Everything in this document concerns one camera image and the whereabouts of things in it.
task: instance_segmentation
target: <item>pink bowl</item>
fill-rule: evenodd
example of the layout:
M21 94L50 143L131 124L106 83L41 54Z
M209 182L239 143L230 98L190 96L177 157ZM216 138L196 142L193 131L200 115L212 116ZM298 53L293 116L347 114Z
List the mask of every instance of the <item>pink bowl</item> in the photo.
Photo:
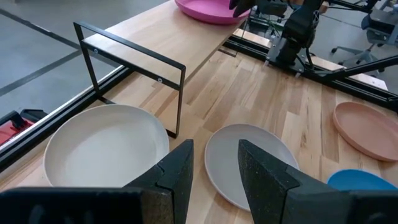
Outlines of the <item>pink bowl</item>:
M186 15L211 24L236 24L249 14L246 11L233 18L234 10L228 9L229 0L175 0L175 3Z

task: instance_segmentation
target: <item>office chair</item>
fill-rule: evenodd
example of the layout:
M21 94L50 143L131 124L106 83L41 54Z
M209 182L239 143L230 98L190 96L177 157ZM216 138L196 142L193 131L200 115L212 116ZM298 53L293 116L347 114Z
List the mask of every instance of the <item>office chair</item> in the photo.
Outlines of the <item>office chair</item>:
M367 63L377 61L378 59L371 53L375 45L378 47L383 45L398 46L398 4L393 6L393 11L391 12L374 9L363 18L361 28L366 30L366 37L371 46L366 50L342 46L333 48L331 50L332 53L335 53L337 49L341 49L354 54L353 57L338 62L339 65L344 65L346 62L353 60L356 61L356 64L360 64L362 61ZM384 72L384 68L379 69L377 74L381 72Z

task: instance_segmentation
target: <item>white bowl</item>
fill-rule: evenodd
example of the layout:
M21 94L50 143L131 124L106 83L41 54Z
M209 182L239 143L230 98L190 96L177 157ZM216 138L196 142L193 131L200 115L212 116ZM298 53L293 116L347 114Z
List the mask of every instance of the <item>white bowl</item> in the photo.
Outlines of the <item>white bowl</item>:
M63 124L44 154L56 187L123 187L169 153L162 123L126 105L86 110Z
M229 202L250 211L238 163L238 142L246 139L288 165L299 169L294 156L272 133L249 124L232 124L215 132L205 149L205 167L217 191Z

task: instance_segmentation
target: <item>plate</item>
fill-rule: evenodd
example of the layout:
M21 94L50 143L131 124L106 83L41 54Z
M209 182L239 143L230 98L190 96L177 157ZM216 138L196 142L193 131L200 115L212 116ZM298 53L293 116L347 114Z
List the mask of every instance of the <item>plate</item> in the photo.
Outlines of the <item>plate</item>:
M211 24L236 24L249 14L246 11L234 18L229 0L175 0L175 3L186 15Z
M226 200L249 211L239 172L240 139L247 139L296 169L299 165L286 145L264 129L249 124L232 124L214 133L205 149L205 167L210 181Z
M63 124L44 154L45 176L57 187L123 187L169 153L160 121L126 105L86 110Z
M386 180L356 169L340 170L328 179L328 185L337 190L396 190Z
M398 161L398 124L359 103L336 106L333 122L340 135L362 153L382 161Z

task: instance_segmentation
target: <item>gray plate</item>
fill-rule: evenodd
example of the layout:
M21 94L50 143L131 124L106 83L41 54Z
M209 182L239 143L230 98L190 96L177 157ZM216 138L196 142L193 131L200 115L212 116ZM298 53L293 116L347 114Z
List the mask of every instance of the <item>gray plate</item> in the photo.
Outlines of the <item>gray plate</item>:
M299 169L286 145L272 133L249 124L233 124L218 130L206 145L205 166L211 183L229 202L250 211L238 165L238 141L247 139L261 149Z

